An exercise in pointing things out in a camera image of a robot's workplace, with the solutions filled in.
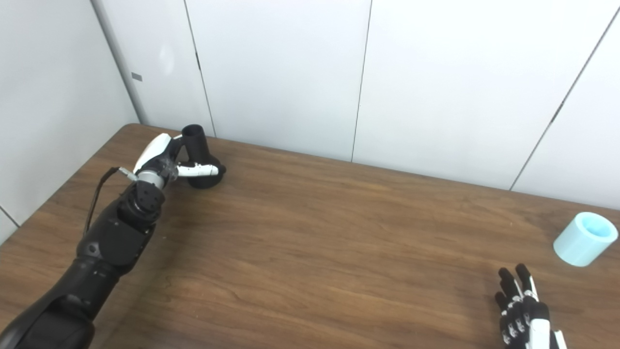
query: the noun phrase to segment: robotic arm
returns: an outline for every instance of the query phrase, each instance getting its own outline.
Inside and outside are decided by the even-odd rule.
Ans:
[[[185,146],[189,162],[177,163]],[[133,173],[120,170],[132,183],[110,203],[77,245],[77,257],[60,280],[18,315],[0,334],[0,349],[85,349],[95,333],[92,321],[121,276],[135,266],[153,236],[161,215],[163,189],[178,176],[194,188],[210,188],[221,181],[226,168],[209,154],[202,127],[189,125],[182,135],[157,136],[140,156]]]
[[[503,292],[495,295],[502,311],[500,331],[506,349],[567,349],[562,331],[551,330],[548,306],[538,297],[534,278],[523,264],[516,266],[523,287],[506,269],[499,271]]]

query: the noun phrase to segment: robotic forearm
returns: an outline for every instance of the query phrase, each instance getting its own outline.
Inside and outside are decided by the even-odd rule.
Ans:
[[[175,160],[182,146],[190,163]],[[178,176],[187,176],[192,186],[210,188],[225,171],[209,154],[199,125],[184,128],[182,137],[157,136],[140,156],[134,173],[126,172],[133,182],[92,226],[87,221],[77,257],[65,274],[2,332],[0,349],[87,348],[95,332],[92,321],[153,236],[165,200],[164,187]]]

